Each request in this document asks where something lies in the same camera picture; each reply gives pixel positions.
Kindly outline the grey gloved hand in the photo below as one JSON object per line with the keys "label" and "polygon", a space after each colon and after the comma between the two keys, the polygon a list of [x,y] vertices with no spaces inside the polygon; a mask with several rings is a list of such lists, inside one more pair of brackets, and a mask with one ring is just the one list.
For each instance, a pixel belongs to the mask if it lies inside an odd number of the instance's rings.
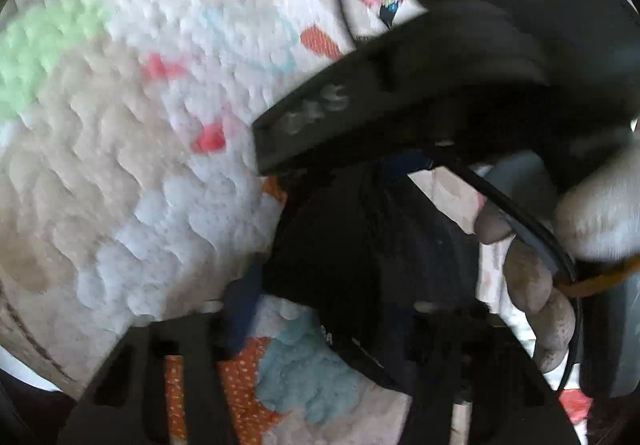
{"label": "grey gloved hand", "polygon": [[[514,154],[486,178],[536,216],[575,260],[618,263],[639,253],[639,139],[628,126],[543,156]],[[492,201],[478,213],[474,231],[484,245],[510,241],[502,265],[506,291],[532,327],[536,365],[550,373],[567,354],[577,321],[554,287],[549,257]]]}

